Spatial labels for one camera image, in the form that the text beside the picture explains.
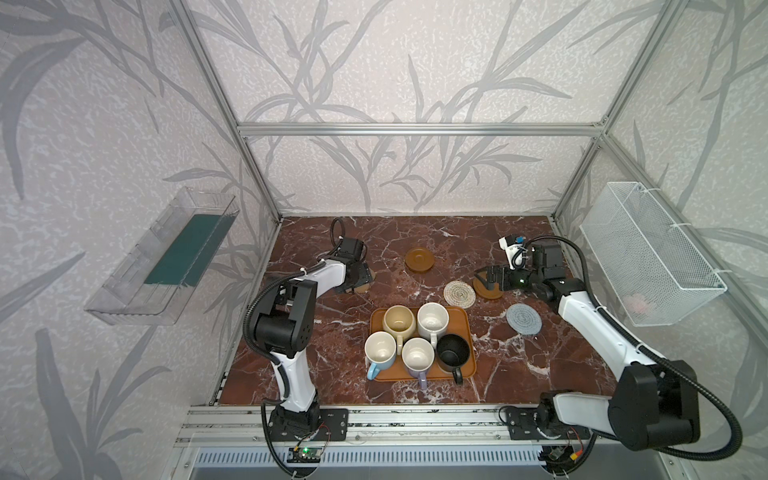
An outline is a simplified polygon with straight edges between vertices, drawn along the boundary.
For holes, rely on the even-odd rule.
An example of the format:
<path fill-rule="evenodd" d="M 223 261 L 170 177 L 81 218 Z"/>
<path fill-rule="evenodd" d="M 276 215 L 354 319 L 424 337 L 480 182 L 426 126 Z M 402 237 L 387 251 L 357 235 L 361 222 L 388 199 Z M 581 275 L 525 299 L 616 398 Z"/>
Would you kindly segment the flower-shaped cork coaster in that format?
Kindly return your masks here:
<path fill-rule="evenodd" d="M 373 284 L 373 282 L 375 280 L 375 277 L 376 277 L 376 274 L 373 271 L 369 271 L 368 282 L 363 284 L 363 285 L 355 287 L 353 289 L 353 292 L 355 294 L 364 294 L 364 293 L 368 292 L 370 290 L 370 288 L 372 287 L 372 284 Z"/>

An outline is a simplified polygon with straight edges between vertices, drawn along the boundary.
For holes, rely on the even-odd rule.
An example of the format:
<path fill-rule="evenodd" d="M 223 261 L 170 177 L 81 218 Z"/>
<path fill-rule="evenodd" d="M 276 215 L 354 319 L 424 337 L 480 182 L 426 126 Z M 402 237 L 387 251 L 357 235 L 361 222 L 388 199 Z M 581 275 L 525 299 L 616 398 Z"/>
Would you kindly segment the grey round felt coaster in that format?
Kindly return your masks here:
<path fill-rule="evenodd" d="M 524 303 L 511 305 L 506 310 L 505 316 L 509 326 L 520 335 L 538 335 L 543 326 L 540 314 Z"/>

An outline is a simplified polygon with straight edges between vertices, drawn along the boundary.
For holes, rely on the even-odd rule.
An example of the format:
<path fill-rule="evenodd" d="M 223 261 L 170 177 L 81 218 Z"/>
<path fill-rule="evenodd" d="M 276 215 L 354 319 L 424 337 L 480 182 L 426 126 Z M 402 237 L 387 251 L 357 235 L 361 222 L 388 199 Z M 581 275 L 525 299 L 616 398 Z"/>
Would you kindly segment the round wooden saucer coaster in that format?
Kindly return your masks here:
<path fill-rule="evenodd" d="M 477 273 L 473 280 L 472 280 L 472 286 L 475 290 L 475 293 L 477 296 L 486 299 L 486 300 L 498 300 L 500 299 L 504 292 L 500 290 L 500 287 L 497 283 L 493 283 L 490 288 L 486 286 L 486 273 L 485 272 L 479 272 Z"/>

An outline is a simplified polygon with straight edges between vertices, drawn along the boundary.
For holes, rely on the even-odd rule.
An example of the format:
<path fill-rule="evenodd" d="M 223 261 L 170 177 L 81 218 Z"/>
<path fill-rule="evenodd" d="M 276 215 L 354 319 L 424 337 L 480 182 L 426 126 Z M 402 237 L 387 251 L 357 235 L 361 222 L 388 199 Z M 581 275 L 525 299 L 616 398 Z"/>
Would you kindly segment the dark round wooden coaster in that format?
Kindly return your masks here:
<path fill-rule="evenodd" d="M 406 267 L 415 273 L 426 273 L 435 265 L 434 254 L 423 247 L 415 247 L 405 255 Z"/>

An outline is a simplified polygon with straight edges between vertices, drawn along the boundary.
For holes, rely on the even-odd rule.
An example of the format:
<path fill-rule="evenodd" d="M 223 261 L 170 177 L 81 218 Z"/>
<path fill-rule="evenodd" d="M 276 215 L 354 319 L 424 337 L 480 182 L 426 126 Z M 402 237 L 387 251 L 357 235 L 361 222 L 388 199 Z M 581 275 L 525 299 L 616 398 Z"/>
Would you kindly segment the beige glazed mug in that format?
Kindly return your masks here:
<path fill-rule="evenodd" d="M 395 339 L 397 355 L 402 354 L 404 344 L 416 331 L 416 324 L 412 310 L 406 306 L 394 305 L 385 311 L 382 328 Z"/>

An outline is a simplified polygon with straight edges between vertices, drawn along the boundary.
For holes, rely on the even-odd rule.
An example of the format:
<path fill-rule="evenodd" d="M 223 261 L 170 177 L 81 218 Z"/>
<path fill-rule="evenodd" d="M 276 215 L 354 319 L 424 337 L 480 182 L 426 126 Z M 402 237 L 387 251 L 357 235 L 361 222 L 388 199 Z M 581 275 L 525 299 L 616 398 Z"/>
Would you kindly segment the woven multicolour round coaster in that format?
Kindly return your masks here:
<path fill-rule="evenodd" d="M 476 293 L 472 286 L 463 281 L 450 281 L 443 289 L 445 301 L 450 306 L 468 309 L 476 302 Z"/>

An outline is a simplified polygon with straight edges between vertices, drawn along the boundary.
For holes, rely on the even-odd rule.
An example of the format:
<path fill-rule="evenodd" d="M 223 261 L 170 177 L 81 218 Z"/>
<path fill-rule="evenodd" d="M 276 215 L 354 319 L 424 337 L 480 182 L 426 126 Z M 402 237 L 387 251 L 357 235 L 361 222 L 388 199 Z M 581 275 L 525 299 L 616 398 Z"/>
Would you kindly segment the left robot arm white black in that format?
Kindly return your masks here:
<path fill-rule="evenodd" d="M 320 407 L 306 357 L 316 300 L 329 291 L 349 293 L 370 284 L 366 254 L 363 241 L 341 237 L 315 265 L 272 281 L 248 306 L 242 338 L 272 365 L 280 397 L 264 402 L 274 406 L 275 419 L 286 426 L 319 427 Z"/>

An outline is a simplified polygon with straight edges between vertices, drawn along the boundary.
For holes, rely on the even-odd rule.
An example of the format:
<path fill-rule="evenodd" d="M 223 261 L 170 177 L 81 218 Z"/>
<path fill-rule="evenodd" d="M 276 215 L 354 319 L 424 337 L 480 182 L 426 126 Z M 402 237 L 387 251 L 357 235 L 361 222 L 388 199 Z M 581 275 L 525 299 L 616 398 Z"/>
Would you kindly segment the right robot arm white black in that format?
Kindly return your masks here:
<path fill-rule="evenodd" d="M 725 402 L 700 384 L 692 367 L 648 347 L 624 327 L 595 296 L 588 268 L 580 278 L 566 273 L 561 247 L 573 241 L 556 235 L 499 240 L 507 262 L 476 271 L 485 288 L 526 290 L 549 305 L 602 357 L 617 385 L 612 395 L 553 391 L 541 395 L 534 421 L 549 436 L 569 427 L 590 430 L 632 451 L 656 450 L 692 461 L 719 461 L 735 455 L 743 430 Z M 690 452 L 684 445 L 700 438 L 699 401 L 705 399 L 730 430 L 726 444 L 713 451 Z"/>

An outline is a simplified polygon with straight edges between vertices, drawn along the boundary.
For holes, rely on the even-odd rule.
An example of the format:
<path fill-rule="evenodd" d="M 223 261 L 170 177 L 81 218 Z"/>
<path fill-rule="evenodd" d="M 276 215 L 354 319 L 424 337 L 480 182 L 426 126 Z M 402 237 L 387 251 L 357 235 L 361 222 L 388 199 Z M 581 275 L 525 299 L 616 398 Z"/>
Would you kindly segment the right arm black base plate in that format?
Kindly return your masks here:
<path fill-rule="evenodd" d="M 560 421 L 553 407 L 519 407 L 504 405 L 497 410 L 498 420 L 507 428 L 511 440 L 576 440 L 592 437 L 585 427 Z"/>

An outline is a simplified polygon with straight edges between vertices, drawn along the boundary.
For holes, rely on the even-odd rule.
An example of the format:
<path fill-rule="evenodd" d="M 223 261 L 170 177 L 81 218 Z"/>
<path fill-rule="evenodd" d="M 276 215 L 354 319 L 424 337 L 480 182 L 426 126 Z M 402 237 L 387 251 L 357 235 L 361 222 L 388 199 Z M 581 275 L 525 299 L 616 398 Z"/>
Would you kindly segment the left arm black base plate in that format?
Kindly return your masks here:
<path fill-rule="evenodd" d="M 267 420 L 272 441 L 296 441 L 311 435 L 312 440 L 344 441 L 349 426 L 349 410 L 344 408 L 313 408 L 307 412 L 292 412 L 282 407 L 273 410 Z"/>

